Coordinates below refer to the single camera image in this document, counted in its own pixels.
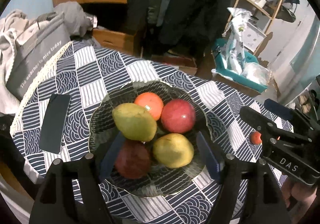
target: gray bag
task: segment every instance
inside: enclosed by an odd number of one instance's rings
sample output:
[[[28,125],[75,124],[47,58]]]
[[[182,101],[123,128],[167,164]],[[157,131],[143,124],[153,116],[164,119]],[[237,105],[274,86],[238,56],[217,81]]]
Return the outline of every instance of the gray bag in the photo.
[[[17,49],[7,89],[21,101],[45,63],[69,41],[70,34],[64,25],[64,13],[57,14],[45,28],[32,35]]]

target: plastic bag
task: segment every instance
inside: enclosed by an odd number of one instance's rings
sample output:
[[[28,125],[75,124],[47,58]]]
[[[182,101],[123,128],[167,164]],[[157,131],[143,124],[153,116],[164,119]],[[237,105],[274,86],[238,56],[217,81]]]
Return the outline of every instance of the plastic bag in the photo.
[[[212,73],[212,76],[214,76],[214,77],[218,74],[218,75],[220,75],[220,76],[222,76],[222,77],[224,77],[224,78],[226,78],[226,79],[228,79],[230,81],[233,81],[232,77],[228,77],[226,75],[223,75],[223,74],[219,73],[216,69],[211,69],[211,73]]]
[[[231,34],[224,52],[221,52],[221,54],[226,60],[227,68],[240,75],[245,64],[243,32],[247,28],[247,22],[252,14],[248,10],[240,8],[228,8],[228,11],[232,14],[233,19],[229,22],[222,36],[224,37],[230,28]]]
[[[271,79],[271,70],[264,68],[258,63],[250,62],[245,64],[241,75],[248,80],[266,86]]]

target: pear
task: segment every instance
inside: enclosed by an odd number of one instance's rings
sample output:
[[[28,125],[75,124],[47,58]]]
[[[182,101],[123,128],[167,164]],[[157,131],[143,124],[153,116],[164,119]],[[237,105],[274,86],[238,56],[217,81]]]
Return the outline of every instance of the pear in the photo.
[[[167,134],[153,144],[153,156],[168,168],[179,168],[189,164],[193,155],[193,145],[182,134]]]
[[[125,138],[149,142],[157,131],[157,123],[144,107],[123,103],[112,111],[112,117],[119,131]]]

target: screw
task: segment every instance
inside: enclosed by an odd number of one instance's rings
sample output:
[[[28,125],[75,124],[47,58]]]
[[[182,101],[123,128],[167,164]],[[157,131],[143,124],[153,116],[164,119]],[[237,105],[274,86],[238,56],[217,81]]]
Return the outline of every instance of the screw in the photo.
[[[53,163],[54,165],[58,165],[59,163],[61,163],[61,161],[62,161],[62,160],[61,160],[60,158],[57,158],[57,159],[54,159],[52,163]]]
[[[226,157],[229,159],[229,160],[233,160],[235,158],[235,156],[231,153],[227,153]]]
[[[92,159],[93,158],[93,153],[87,153],[86,155],[85,155],[85,158],[86,159]]]
[[[267,162],[266,162],[265,159],[260,158],[259,159],[259,163],[262,164],[262,165],[265,165]]]
[[[276,143],[277,143],[277,140],[274,139],[274,138],[270,138],[270,142],[273,143],[273,144],[276,144]]]

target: table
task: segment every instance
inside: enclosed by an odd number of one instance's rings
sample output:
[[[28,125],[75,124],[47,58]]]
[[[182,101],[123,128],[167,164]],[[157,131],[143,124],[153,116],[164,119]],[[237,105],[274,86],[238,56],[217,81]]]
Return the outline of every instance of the table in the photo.
[[[267,111],[262,104],[230,86],[185,74],[172,66],[142,60],[107,48],[93,48],[73,41],[61,48],[54,61],[30,86],[22,109],[12,124],[11,134],[26,159],[30,174],[45,176],[55,158],[78,160],[89,152],[89,121],[107,93],[132,81],[162,80],[190,94],[208,117],[209,127],[225,152],[241,160],[255,162],[261,145],[253,145],[253,130],[239,117],[241,106],[250,106],[273,120],[278,128],[292,131],[287,122]],[[71,103],[59,155],[39,149],[39,136],[49,97],[53,93],[71,95]],[[285,176],[272,167],[281,185]],[[233,218],[241,213],[247,181],[243,180]],[[113,215],[145,223],[197,224],[204,221],[220,186],[204,170],[188,188],[173,196],[139,198],[104,181],[101,192]],[[73,180],[75,199],[81,201],[79,183]]]

